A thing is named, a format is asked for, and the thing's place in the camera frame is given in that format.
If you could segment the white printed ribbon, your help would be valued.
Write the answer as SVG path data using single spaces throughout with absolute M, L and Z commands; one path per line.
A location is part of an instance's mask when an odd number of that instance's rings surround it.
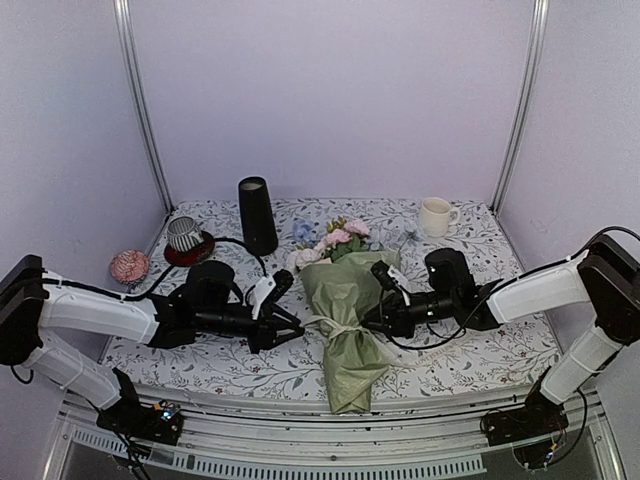
M 435 359 L 433 354 L 410 352 L 389 342 L 382 341 L 368 329 L 359 325 L 342 325 L 324 315 L 311 315 L 304 327 L 318 330 L 326 337 L 324 366 L 330 363 L 355 372 L 360 370 L 395 367 L 415 369 L 425 367 Z

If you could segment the green paper flower bouquet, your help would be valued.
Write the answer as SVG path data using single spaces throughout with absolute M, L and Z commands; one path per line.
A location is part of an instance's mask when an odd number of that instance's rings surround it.
M 297 246 L 287 258 L 287 269 L 299 278 L 311 315 L 324 315 L 342 325 L 360 325 L 364 314 L 379 304 L 381 287 L 371 266 L 382 260 L 398 267 L 397 251 L 374 249 L 371 230 L 361 219 L 337 217 L 317 238 L 305 221 L 294 225 Z M 372 386 L 388 371 L 347 371 L 335 364 L 324 366 L 327 401 L 333 414 L 364 414 L 371 411 Z

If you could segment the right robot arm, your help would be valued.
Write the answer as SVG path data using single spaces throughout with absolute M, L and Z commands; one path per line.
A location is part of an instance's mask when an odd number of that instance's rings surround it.
M 591 323 L 536 381 L 517 427 L 537 436 L 587 380 L 639 339 L 639 260 L 605 229 L 576 253 L 508 280 L 478 284 L 464 254 L 452 248 L 425 257 L 430 291 L 412 293 L 383 261 L 371 272 L 382 297 L 361 326 L 393 343 L 411 339 L 419 324 L 453 319 L 459 329 L 488 331 L 524 317 L 588 308 Z

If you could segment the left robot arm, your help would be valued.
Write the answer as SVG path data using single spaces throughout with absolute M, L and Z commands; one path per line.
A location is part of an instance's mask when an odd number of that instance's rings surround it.
M 55 335 L 73 329 L 121 337 L 152 349 L 174 349 L 200 334 L 246 339 L 251 353 L 301 337 L 301 321 L 279 299 L 293 282 L 280 270 L 249 293 L 227 264 L 209 260 L 190 267 L 169 295 L 148 290 L 124 295 L 65 279 L 25 256 L 1 282 L 1 363 L 38 372 L 83 396 L 128 434 L 148 426 L 148 412 L 124 372 L 95 363 Z

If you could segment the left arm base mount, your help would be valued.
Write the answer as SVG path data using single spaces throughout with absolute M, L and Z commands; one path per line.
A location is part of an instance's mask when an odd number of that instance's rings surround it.
M 107 409 L 98 409 L 96 425 L 123 437 L 133 437 L 176 446 L 184 418 L 177 404 L 161 400 L 153 406 L 144 406 L 129 377 L 114 368 L 120 387 L 120 399 Z

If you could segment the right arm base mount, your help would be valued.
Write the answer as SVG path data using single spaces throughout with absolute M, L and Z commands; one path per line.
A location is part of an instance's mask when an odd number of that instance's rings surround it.
M 588 402 L 581 390 L 577 393 L 582 400 L 582 421 L 569 447 L 562 444 L 562 440 L 568 436 L 569 426 L 564 406 L 547 401 L 539 392 L 531 392 L 519 408 L 490 410 L 479 422 L 480 431 L 490 446 L 549 435 L 549 439 L 543 442 L 512 449 L 516 463 L 524 470 L 547 470 L 569 457 L 582 440 L 588 417 Z

